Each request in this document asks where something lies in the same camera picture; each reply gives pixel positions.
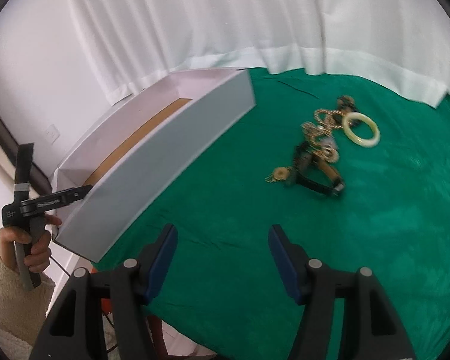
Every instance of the gold chain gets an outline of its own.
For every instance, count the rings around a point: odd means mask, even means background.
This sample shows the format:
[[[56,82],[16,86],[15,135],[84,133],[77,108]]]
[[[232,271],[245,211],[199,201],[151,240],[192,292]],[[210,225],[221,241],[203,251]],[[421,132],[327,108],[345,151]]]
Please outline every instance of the gold chain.
[[[333,130],[341,129],[342,125],[340,123],[336,123],[334,115],[344,117],[345,114],[346,113],[343,111],[321,108],[317,109],[313,113],[313,118],[317,122],[317,125],[313,124],[312,122],[305,122],[301,125],[303,135],[312,147],[312,150],[310,150],[312,154],[315,154],[319,158],[329,163],[335,163],[338,161],[339,155],[336,144],[333,140]],[[332,139],[332,142],[334,142],[335,145],[334,147],[330,144],[323,145],[317,141],[318,138],[327,139],[327,137],[330,137]],[[267,183],[275,183],[277,181],[287,180],[292,169],[293,167],[291,166],[280,166],[278,168],[275,168],[274,171],[265,178],[265,181]]]

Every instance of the jade bangle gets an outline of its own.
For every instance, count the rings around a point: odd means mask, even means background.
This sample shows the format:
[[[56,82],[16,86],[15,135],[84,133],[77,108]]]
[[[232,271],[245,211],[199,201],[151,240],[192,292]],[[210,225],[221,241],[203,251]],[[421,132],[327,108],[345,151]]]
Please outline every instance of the jade bangle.
[[[362,122],[366,123],[373,132],[373,138],[363,139],[358,135],[355,135],[350,128],[350,122],[352,120],[361,120]],[[342,127],[345,135],[357,145],[363,147],[374,147],[378,144],[378,142],[380,142],[380,130],[378,129],[377,124],[367,115],[360,114],[358,112],[349,112],[342,118]]]

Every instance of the fingers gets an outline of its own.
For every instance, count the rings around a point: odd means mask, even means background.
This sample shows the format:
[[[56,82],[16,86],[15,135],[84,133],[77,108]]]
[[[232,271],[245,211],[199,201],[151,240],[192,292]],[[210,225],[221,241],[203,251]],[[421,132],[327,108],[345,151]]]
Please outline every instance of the fingers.
[[[62,220],[54,215],[45,214],[45,219],[47,225],[60,226],[62,224]]]
[[[13,242],[28,244],[32,237],[18,227],[3,227],[0,229],[0,259],[8,268],[14,270],[17,267],[15,260],[15,248]]]
[[[30,252],[32,254],[40,254],[46,251],[48,249],[48,245],[50,244],[51,240],[52,235],[48,231],[45,231],[39,238],[37,243],[31,247]]]
[[[50,260],[47,259],[45,262],[42,262],[40,265],[33,265],[29,268],[30,272],[40,274],[50,265]]]
[[[19,242],[28,244],[32,241],[32,237],[26,231],[18,227],[2,227],[0,229],[0,246],[3,243]]]
[[[50,258],[51,255],[52,251],[47,248],[40,254],[29,254],[28,256],[25,257],[24,263],[26,266],[29,266],[30,268],[34,266],[40,266],[43,263],[48,262],[48,259]]]

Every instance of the gold pendant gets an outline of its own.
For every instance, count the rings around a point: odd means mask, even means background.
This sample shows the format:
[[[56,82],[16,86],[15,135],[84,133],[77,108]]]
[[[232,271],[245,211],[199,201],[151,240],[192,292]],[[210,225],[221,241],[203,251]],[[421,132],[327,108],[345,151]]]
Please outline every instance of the gold pendant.
[[[340,155],[336,149],[327,148],[323,150],[325,153],[325,161],[334,164],[340,159]]]
[[[285,181],[288,179],[289,176],[290,176],[290,167],[285,168],[284,166],[279,166],[278,168],[275,168],[274,171],[265,178],[265,181],[267,183]]]

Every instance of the blue gripper pad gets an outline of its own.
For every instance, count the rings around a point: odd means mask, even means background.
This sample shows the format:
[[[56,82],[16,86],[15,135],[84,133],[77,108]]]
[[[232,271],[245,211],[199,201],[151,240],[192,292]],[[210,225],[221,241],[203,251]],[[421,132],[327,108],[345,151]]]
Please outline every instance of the blue gripper pad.
[[[280,225],[271,227],[268,246],[288,296],[296,304],[304,304],[305,297],[310,293],[306,270],[309,258],[305,250],[300,245],[290,243]]]
[[[155,298],[162,289],[163,283],[168,273],[168,268],[175,254],[178,244],[179,234],[176,227],[168,224],[162,230],[154,246],[158,246],[156,257],[148,271],[148,286],[145,290],[145,297],[149,302]]]

